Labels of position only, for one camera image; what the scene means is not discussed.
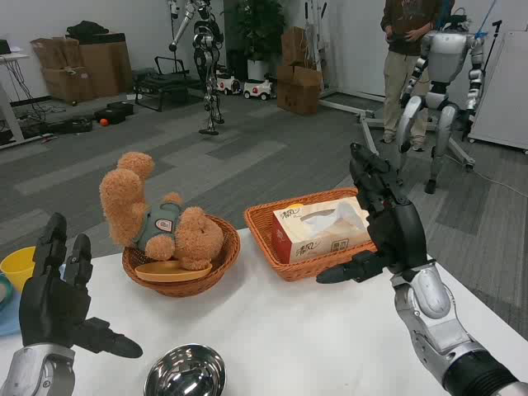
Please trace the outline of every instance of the orange plate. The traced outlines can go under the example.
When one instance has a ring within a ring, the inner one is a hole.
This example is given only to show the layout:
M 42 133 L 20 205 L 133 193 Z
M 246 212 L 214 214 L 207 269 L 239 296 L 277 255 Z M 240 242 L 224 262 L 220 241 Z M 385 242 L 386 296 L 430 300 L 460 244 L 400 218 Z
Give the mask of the orange plate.
M 147 282 L 172 283 L 200 279 L 211 272 L 212 264 L 200 271 L 188 271 L 180 267 L 179 261 L 150 262 L 135 268 L 135 275 Z

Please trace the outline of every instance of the teddy bear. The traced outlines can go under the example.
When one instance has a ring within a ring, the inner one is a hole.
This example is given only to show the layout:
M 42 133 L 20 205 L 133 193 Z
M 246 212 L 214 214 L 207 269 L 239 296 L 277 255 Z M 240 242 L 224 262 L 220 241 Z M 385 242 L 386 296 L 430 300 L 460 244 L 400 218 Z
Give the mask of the teddy bear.
M 127 153 L 103 178 L 101 203 L 111 238 L 157 261 L 175 258 L 186 270 L 207 268 L 222 249 L 222 229 L 201 208 L 182 210 L 176 192 L 167 194 L 161 205 L 149 206 L 144 186 L 153 170 L 147 154 Z

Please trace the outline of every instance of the potted plant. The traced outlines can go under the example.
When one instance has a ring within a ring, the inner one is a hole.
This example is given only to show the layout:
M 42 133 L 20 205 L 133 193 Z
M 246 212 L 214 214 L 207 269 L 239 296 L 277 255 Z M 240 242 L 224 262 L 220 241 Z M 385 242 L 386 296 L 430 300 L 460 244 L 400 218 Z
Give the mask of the potted plant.
M 242 0 L 236 9 L 250 79 L 262 80 L 273 54 L 281 53 L 285 17 L 277 0 Z

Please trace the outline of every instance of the teddy bear shirt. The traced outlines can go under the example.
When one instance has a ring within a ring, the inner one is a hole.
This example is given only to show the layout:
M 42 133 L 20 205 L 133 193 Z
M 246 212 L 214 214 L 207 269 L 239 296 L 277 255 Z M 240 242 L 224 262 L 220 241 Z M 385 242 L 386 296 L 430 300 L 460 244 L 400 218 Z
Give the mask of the teddy bear shirt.
M 134 239 L 136 247 L 144 252 L 147 242 L 158 235 L 175 239 L 174 232 L 180 223 L 181 213 L 181 206 L 172 202 L 151 208 L 145 213 L 141 230 Z

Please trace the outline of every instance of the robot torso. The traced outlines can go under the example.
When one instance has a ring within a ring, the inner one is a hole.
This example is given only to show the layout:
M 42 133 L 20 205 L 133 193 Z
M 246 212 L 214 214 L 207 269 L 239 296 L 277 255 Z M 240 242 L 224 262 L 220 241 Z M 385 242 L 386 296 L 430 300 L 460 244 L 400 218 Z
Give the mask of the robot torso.
M 430 45 L 429 77 L 439 83 L 451 83 L 464 67 L 474 36 L 467 33 L 432 31 L 424 37 Z

